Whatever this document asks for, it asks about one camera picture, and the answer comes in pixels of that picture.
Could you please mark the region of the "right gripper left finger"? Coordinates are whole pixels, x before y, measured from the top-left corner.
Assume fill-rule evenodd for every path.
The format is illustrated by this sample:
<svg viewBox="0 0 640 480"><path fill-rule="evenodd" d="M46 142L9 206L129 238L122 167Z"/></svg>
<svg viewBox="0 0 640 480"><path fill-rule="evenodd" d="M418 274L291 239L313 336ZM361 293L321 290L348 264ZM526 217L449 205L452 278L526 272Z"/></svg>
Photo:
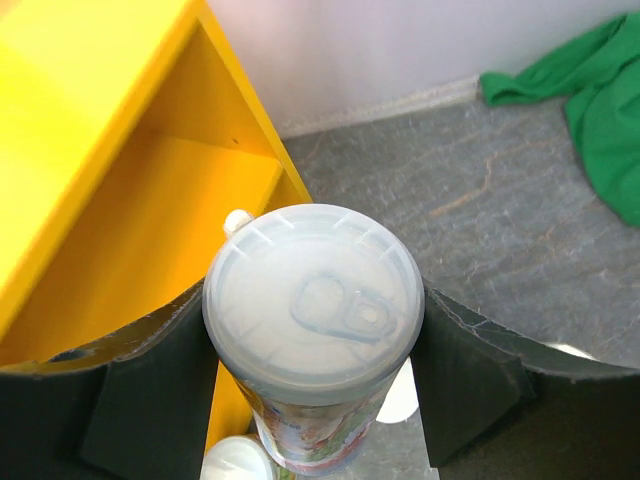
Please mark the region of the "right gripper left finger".
<svg viewBox="0 0 640 480"><path fill-rule="evenodd" d="M1 369L4 479L197 479L218 357L202 283L46 362Z"/></svg>

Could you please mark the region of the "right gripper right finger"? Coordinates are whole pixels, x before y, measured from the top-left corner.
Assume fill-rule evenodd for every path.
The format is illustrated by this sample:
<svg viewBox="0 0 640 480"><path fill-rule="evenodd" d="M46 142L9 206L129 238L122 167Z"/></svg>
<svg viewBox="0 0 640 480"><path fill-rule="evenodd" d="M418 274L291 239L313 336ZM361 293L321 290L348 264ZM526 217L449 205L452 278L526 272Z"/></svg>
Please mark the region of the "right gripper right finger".
<svg viewBox="0 0 640 480"><path fill-rule="evenodd" d="M639 372L549 347L430 288L412 352L443 479L635 479Z"/></svg>

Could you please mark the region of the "tall mixed-vegetable label can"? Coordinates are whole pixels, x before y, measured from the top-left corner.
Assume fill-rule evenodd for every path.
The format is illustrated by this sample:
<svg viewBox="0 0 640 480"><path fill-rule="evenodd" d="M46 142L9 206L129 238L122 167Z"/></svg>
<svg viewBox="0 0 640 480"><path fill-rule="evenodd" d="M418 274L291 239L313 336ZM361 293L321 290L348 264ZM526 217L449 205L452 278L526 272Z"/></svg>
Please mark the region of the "tall mixed-vegetable label can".
<svg viewBox="0 0 640 480"><path fill-rule="evenodd" d="M206 275L214 349L276 463L324 476L360 451L419 336L425 290L407 247L357 211L231 212Z"/></svg>

